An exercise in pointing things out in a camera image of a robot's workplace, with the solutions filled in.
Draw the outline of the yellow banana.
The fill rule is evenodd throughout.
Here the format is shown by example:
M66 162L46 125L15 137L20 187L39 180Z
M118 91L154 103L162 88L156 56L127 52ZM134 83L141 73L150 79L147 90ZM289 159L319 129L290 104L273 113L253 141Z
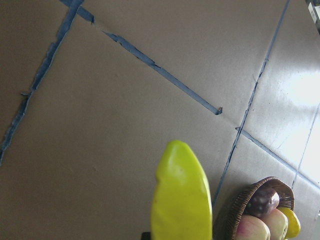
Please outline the yellow banana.
M153 240L210 240L213 212L207 176L192 149L170 141L155 172L150 224Z

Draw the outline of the brown wicker basket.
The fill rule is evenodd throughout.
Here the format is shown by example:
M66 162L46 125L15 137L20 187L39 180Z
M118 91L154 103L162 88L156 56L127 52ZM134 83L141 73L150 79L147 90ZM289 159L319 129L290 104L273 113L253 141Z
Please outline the brown wicker basket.
M238 225L245 212L245 208L254 193L261 187L271 187L278 193L280 207L286 207L291 210L294 209L295 197L291 187L275 176L266 177L244 187L231 199L229 207L224 209L224 220L221 221L222 227L218 231L218 233L221 234L221 237L216 237L217 240L234 240L236 238Z

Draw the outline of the dark purple fruit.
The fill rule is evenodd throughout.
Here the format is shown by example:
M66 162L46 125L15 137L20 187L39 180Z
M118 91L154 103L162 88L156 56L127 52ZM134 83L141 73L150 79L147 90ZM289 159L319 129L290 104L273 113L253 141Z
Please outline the dark purple fruit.
M249 200L247 212L257 218L268 215L280 202L278 193L271 187L260 187Z

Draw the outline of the red yellow apple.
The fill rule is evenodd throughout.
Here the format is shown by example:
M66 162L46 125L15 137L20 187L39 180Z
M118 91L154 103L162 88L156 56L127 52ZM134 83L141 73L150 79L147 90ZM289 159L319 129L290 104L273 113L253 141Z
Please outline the red yellow apple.
M236 240L269 240L271 233L267 225L257 217L243 215L237 227Z

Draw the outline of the yellow lemon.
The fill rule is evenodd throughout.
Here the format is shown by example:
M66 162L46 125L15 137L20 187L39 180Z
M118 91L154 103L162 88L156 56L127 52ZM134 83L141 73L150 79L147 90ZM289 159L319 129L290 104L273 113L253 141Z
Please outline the yellow lemon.
M301 223L297 215L293 210L287 207L278 207L277 209L281 211L288 220L288 228L285 239L293 239L297 237L301 231Z

